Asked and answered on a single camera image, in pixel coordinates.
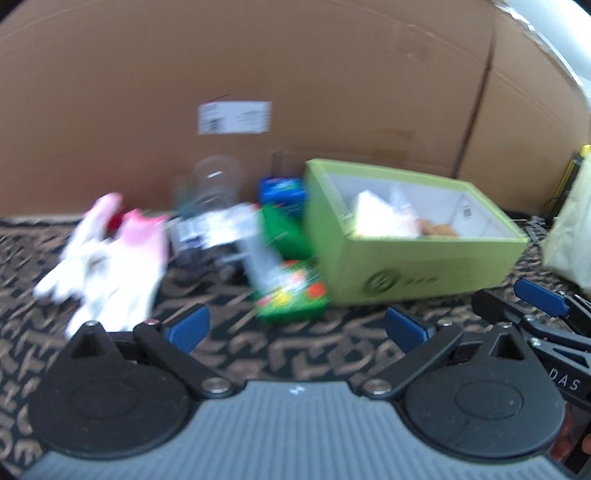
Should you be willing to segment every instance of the red object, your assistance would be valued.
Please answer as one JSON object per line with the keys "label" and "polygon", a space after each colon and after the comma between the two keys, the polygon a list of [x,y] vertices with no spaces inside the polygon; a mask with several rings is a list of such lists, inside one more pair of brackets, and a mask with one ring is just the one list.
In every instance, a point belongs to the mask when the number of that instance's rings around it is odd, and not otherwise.
{"label": "red object", "polygon": [[117,212],[114,214],[109,222],[107,223],[107,232],[114,233],[119,230],[121,223],[123,222],[123,216],[125,215],[124,211]]}
{"label": "red object", "polygon": [[306,293],[311,299],[319,299],[326,295],[326,287],[321,281],[317,281],[306,289]]}

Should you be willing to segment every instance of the printed logo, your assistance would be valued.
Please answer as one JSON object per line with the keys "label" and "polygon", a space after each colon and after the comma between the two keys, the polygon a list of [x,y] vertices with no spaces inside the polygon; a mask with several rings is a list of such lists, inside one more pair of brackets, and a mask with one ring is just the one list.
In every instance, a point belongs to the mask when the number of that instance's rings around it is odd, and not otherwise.
{"label": "printed logo", "polygon": [[400,272],[398,270],[380,270],[374,273],[365,282],[365,291],[367,293],[384,293],[388,291],[400,280]]}

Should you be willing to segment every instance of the blue package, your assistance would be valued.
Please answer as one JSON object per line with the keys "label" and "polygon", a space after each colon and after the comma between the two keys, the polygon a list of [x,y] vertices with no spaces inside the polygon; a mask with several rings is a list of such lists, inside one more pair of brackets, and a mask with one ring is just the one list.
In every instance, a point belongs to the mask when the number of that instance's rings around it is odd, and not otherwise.
{"label": "blue package", "polygon": [[266,177],[261,180],[259,201],[262,205],[276,204],[289,215],[302,216],[306,189],[301,179]]}

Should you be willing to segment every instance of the green snack bag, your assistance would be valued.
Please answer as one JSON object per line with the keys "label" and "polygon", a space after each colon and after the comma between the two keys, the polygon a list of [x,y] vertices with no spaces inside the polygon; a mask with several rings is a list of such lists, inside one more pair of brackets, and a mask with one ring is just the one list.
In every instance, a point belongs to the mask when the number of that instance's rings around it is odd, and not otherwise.
{"label": "green snack bag", "polygon": [[265,237],[284,260],[307,260],[314,252],[300,225],[274,205],[263,205]]}
{"label": "green snack bag", "polygon": [[299,322],[324,314],[329,299],[311,261],[286,261],[282,276],[280,287],[267,295],[256,295],[256,315],[263,322]]}

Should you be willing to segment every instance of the metal screw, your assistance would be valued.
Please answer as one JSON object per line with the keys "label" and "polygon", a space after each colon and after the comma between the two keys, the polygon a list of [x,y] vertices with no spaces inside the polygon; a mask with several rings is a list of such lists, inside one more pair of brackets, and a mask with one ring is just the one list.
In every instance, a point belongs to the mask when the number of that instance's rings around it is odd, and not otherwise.
{"label": "metal screw", "polygon": [[209,393],[225,393],[230,390],[231,384],[225,378],[210,377],[206,380],[203,380],[201,386]]}
{"label": "metal screw", "polygon": [[392,385],[381,378],[373,378],[363,383],[363,389],[371,395],[385,395],[392,390]]}

